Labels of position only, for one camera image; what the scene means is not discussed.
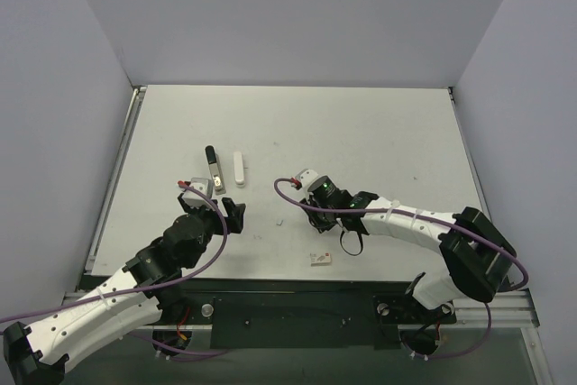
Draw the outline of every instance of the white eraser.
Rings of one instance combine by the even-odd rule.
[[[234,182],[240,188],[244,187],[244,166],[243,166],[243,153],[240,151],[235,151],[233,153],[234,161]]]
[[[333,256],[330,252],[310,253],[310,266],[330,265],[332,261]]]

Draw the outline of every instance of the small object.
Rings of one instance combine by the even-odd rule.
[[[379,314],[379,316],[386,316],[389,314],[389,312],[390,312],[389,306],[384,302],[381,302],[380,304],[377,305],[377,313]]]
[[[201,308],[200,308],[200,312],[202,313],[202,316],[204,317],[210,317],[213,315],[213,313],[215,312],[215,308],[210,305],[210,304],[204,304]]]
[[[208,170],[210,171],[210,176],[215,183],[215,193],[217,195],[224,194],[226,188],[224,187],[223,171],[220,168],[220,160],[216,154],[215,148],[213,146],[205,147],[206,162],[208,162]]]
[[[234,161],[234,182],[238,188],[244,187],[244,164],[243,164],[243,153],[240,151],[235,151],[233,153]]]
[[[333,261],[333,256],[330,252],[310,253],[310,266],[330,265]]]

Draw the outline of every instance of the table surface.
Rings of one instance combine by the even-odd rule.
[[[481,207],[445,89],[148,86],[93,275],[112,274],[182,214],[176,182],[209,176],[208,144],[219,154],[224,196],[247,209],[243,233],[229,237],[203,277],[407,281],[444,267],[439,255],[385,236],[365,237],[364,253],[347,256],[338,228],[319,234],[272,188],[304,168],[353,194],[375,192],[407,206]],[[244,156],[245,188],[234,184],[234,151]],[[220,241],[213,238],[198,266]],[[345,246],[358,248],[356,236],[345,237]],[[332,264],[312,267],[309,255],[322,252]]]

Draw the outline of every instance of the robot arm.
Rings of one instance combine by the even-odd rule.
[[[212,180],[192,179],[190,186],[212,196]],[[61,383],[64,374],[91,353],[181,307],[179,286],[165,283],[181,278],[182,268],[194,268],[213,234],[223,234],[223,225],[216,211],[194,193],[183,193],[179,202],[187,213],[80,303],[94,300],[5,329],[5,359],[17,385]],[[223,205],[229,233],[240,233],[245,205],[226,197]]]
[[[420,274],[410,287],[412,297],[428,310],[455,298],[491,302],[507,276],[511,262],[454,228],[419,217],[463,227],[517,256],[489,219],[471,207],[460,214],[437,213],[402,206],[398,201],[364,191],[352,196],[339,189],[327,176],[320,176],[311,169],[302,170],[292,182],[294,187],[304,192],[301,205],[346,210],[323,213],[303,207],[310,224],[319,233],[340,225],[343,230],[356,232],[359,236],[387,235],[442,254],[446,270]]]

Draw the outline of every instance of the white wall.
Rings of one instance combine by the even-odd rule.
[[[577,0],[504,0],[456,87],[491,215],[531,274],[557,384],[577,377]]]
[[[88,0],[136,84],[447,87],[502,0]]]
[[[0,316],[74,288],[131,94],[86,0],[0,0]]]

